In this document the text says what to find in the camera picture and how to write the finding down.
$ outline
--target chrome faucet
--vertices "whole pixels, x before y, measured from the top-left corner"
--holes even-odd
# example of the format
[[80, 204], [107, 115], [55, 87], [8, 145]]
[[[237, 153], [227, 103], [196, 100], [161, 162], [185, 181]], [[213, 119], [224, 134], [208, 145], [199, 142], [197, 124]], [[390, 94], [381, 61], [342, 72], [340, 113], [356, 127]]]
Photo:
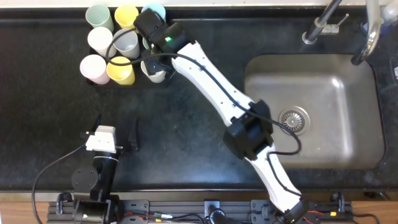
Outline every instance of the chrome faucet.
[[362, 50], [351, 58], [353, 65], [359, 65], [373, 52], [380, 36], [380, 4], [379, 0], [366, 0], [366, 11], [368, 13], [368, 37]]
[[[306, 44], [314, 44], [315, 41], [317, 41], [317, 37], [322, 33], [322, 30], [327, 25], [327, 20], [336, 10], [341, 1], [342, 0], [332, 0], [332, 2], [323, 11], [322, 15], [315, 19], [310, 30], [303, 33], [302, 39]], [[379, 0], [366, 0], [366, 11], [368, 13], [368, 36], [361, 51], [352, 57], [351, 63], [353, 65], [359, 65], [369, 57], [380, 36], [381, 17]]]

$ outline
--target sink basin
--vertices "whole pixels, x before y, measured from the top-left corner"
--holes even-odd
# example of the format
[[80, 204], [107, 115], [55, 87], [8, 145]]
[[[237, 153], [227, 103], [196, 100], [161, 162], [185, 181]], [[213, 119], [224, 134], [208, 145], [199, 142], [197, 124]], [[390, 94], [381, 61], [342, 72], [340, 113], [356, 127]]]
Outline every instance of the sink basin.
[[[384, 156], [376, 84], [352, 55], [261, 55], [245, 69], [245, 92], [263, 99], [272, 119], [299, 134], [302, 152], [279, 156], [286, 168], [366, 169]], [[277, 151], [297, 143], [274, 126]]]

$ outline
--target red wire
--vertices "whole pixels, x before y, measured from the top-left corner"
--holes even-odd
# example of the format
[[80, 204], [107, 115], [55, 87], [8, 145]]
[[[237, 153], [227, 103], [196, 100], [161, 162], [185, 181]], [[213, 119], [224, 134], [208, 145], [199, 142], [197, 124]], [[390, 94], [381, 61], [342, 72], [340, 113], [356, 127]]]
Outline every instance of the red wire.
[[309, 213], [316, 213], [316, 214], [319, 214], [319, 215], [323, 215], [322, 212], [318, 212], [318, 211], [314, 211], [314, 210], [309, 210], [308, 212]]
[[303, 217], [305, 219], [305, 221], [307, 221], [307, 223], [309, 224], [313, 224], [312, 222], [310, 222], [310, 220], [307, 220], [307, 218]]

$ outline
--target countertop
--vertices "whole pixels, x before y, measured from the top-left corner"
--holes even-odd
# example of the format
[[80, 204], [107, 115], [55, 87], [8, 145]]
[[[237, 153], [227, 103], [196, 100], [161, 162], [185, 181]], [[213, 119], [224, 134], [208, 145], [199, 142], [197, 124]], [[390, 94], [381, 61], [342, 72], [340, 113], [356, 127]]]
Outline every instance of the countertop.
[[[342, 8], [350, 18], [338, 35], [305, 45], [301, 35], [320, 8], [169, 9], [227, 79], [243, 91], [244, 69], [262, 54], [353, 54], [363, 43], [359, 24], [364, 8]], [[113, 190], [263, 189], [251, 165], [223, 143], [224, 124], [216, 110], [183, 76], [167, 88], [97, 89], [79, 72], [89, 52], [90, 26], [84, 9], [2, 12], [0, 23], [0, 189], [30, 190], [47, 164], [74, 150], [80, 132], [102, 115], [103, 125], [127, 130], [139, 117], [141, 150], [121, 157]], [[383, 35], [369, 58], [379, 96], [386, 156], [374, 169], [292, 169], [303, 190], [398, 188], [398, 29]], [[39, 190], [71, 190], [75, 169], [90, 165], [92, 152], [80, 151], [46, 171]]]

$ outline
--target drain strainer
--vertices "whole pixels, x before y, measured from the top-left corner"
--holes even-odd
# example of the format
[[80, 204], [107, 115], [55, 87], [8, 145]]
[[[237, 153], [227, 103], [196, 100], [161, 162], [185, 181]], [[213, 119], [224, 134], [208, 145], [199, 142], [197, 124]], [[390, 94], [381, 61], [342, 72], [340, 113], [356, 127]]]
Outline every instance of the drain strainer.
[[304, 128], [303, 116], [297, 111], [288, 111], [282, 116], [282, 124], [291, 131], [300, 131]]
[[292, 106], [284, 109], [280, 113], [279, 122], [287, 129], [293, 131], [296, 135], [299, 135], [304, 133], [309, 127], [310, 118], [303, 108]]

